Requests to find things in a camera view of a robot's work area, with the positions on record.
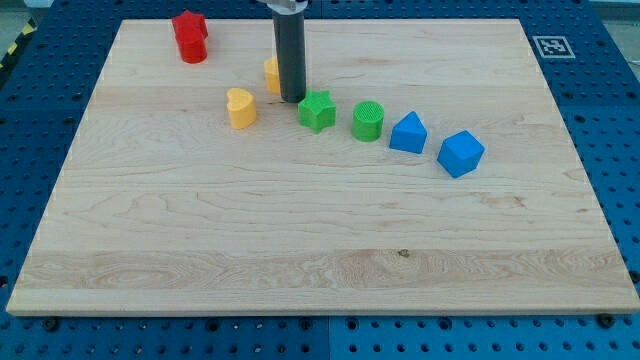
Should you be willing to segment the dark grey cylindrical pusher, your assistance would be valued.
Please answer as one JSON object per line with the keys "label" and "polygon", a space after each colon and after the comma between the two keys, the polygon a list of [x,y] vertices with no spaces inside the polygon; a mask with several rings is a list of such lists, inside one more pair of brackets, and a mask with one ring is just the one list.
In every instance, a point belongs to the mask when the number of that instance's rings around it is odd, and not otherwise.
{"label": "dark grey cylindrical pusher", "polygon": [[272,11],[280,93],[285,102],[299,103],[306,96],[304,15]]}

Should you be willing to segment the silver pusher mount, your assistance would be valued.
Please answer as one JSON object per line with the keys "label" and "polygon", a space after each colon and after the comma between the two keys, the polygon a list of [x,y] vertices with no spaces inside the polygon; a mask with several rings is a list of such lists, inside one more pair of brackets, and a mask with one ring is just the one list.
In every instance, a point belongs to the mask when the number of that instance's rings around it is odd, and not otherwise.
{"label": "silver pusher mount", "polygon": [[257,0],[266,4],[273,11],[303,11],[308,6],[307,0]]}

